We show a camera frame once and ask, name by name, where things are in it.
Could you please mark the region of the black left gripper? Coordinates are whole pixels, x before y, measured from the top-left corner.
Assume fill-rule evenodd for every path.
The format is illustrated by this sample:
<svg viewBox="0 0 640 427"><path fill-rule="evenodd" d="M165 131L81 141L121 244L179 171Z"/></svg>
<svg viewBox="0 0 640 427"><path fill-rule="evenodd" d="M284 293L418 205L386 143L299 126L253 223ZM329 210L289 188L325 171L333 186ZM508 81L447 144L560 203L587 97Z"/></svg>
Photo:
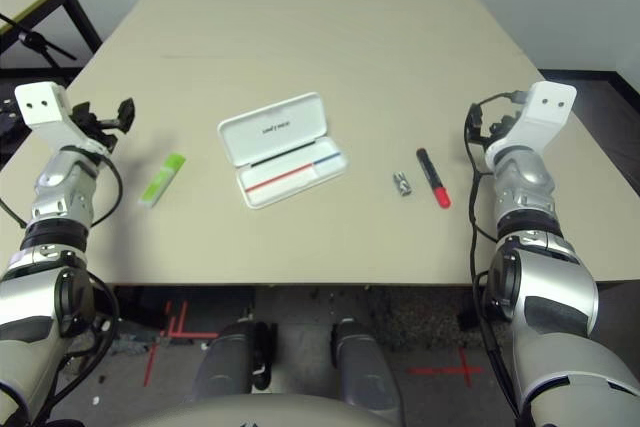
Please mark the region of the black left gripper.
<svg viewBox="0 0 640 427"><path fill-rule="evenodd" d="M108 152L113 152L118 142L117 136L111 130L119 129L128 133L135 119L135 104L132 98L125 99L118 108L117 119L98 120L90 110L89 102L82 102L73 107L74 121L87 121L84 133L91 139L104 146Z"/></svg>

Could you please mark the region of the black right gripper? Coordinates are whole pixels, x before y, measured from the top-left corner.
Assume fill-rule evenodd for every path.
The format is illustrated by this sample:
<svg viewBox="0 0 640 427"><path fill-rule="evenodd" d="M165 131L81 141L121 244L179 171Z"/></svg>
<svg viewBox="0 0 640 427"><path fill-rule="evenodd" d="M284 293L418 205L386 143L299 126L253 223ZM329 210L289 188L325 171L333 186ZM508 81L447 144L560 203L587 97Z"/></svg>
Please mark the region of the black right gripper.
<svg viewBox="0 0 640 427"><path fill-rule="evenodd" d="M468 128L470 130L480 130L482 127L483 111L478 103L472 103L468 112ZM485 138L484 144L491 145L503 139L517 122L517 116L504 115L499 122L495 122L489 127L489 136Z"/></svg>

